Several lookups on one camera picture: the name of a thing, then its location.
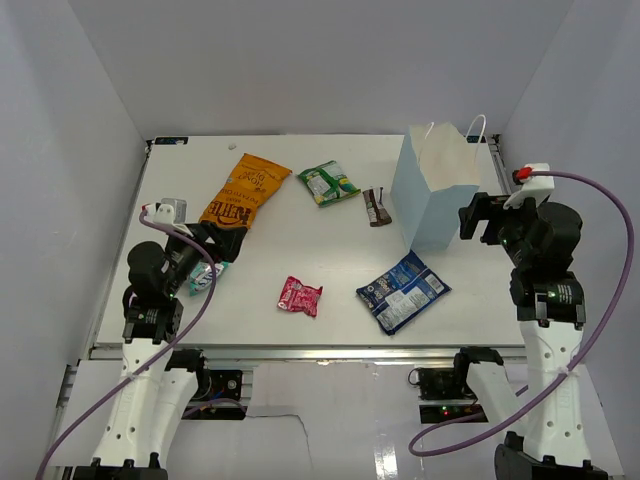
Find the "pink candy wrapper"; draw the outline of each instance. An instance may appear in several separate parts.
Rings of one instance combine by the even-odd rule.
[[[320,295],[322,295],[322,287],[307,287],[297,278],[289,277],[284,283],[278,307],[287,312],[304,312],[315,317],[318,314]]]

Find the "white wall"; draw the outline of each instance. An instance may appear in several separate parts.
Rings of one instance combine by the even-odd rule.
[[[0,0],[0,478],[32,479],[144,144],[66,0]]]
[[[145,138],[502,132],[571,0],[70,0]]]
[[[640,2],[575,2],[504,133],[512,168],[548,162],[618,194],[640,227]],[[584,219],[574,271],[587,295],[588,332],[622,267],[625,231],[605,197],[568,180],[554,199]],[[640,274],[638,259],[611,323],[587,358],[627,478],[640,479]]]

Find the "white tabletop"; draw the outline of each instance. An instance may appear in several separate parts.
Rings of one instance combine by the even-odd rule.
[[[244,152],[294,171],[260,208],[240,256],[219,280],[207,312],[184,344],[197,346],[373,346],[443,347],[523,344],[509,296],[512,265],[499,247],[476,238],[455,238],[448,250],[420,253],[452,292],[387,336],[355,290],[393,267],[406,253],[388,192],[402,144],[399,135],[283,135],[190,137],[186,145],[154,145],[107,300],[97,344],[120,344],[124,320],[121,298],[129,285],[126,257],[139,242],[164,246],[166,237],[138,223],[140,205],[164,197],[187,201],[187,222],[197,222]],[[295,177],[302,170],[336,160],[361,189],[383,186],[394,219],[372,228],[361,195],[318,208]],[[478,152],[481,191],[500,194],[486,144]],[[276,307],[287,276],[323,286],[318,316]],[[182,326],[200,308],[204,295],[178,295]]]

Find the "black base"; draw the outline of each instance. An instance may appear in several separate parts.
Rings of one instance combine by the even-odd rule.
[[[77,467],[73,480],[168,480],[163,468]]]
[[[508,432],[494,457],[497,480],[608,480],[607,472],[585,460],[582,467],[557,465],[555,458],[539,462],[522,451],[522,437]]]

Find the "orange chip bag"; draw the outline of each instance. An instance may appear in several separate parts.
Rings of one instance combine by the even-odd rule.
[[[245,153],[200,221],[225,228],[251,228],[258,207],[280,188],[290,173],[288,168]]]

